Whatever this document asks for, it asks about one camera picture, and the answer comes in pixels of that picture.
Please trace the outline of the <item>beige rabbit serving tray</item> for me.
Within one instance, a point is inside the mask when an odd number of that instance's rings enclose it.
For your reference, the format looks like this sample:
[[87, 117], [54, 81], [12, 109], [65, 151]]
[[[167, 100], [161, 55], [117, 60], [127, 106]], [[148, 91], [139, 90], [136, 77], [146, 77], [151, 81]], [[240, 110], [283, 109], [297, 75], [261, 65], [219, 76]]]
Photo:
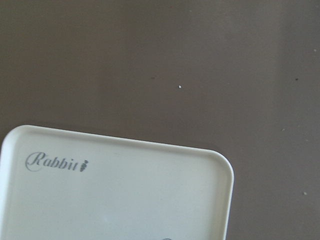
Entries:
[[224, 240], [234, 172], [193, 147], [21, 125], [0, 153], [3, 240]]

